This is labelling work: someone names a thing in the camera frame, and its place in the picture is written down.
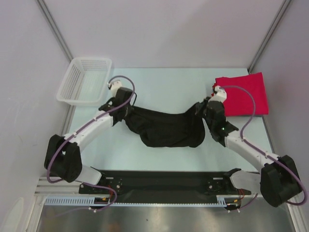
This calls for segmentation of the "black t shirt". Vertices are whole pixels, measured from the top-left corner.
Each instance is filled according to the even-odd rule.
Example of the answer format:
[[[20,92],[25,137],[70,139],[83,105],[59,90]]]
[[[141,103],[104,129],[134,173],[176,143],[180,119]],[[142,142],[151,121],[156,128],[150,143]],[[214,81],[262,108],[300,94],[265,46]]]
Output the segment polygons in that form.
[[[168,114],[134,106],[125,117],[127,127],[148,147],[198,147],[205,127],[195,106],[184,113]]]

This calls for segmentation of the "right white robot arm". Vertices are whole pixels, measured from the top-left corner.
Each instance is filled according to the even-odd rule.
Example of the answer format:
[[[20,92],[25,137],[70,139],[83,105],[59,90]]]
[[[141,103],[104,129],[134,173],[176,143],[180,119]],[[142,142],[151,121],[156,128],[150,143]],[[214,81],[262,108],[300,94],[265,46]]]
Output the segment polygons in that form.
[[[290,199],[304,193],[303,205],[308,196],[299,178],[294,160],[285,155],[280,157],[274,153],[263,151],[253,145],[225,117],[224,105],[207,97],[195,104],[196,115],[206,121],[214,141],[236,152],[246,159],[256,170],[256,173],[234,170],[228,179],[223,181],[223,189],[228,194],[234,194],[239,189],[260,194],[265,201],[278,207],[290,203]]]

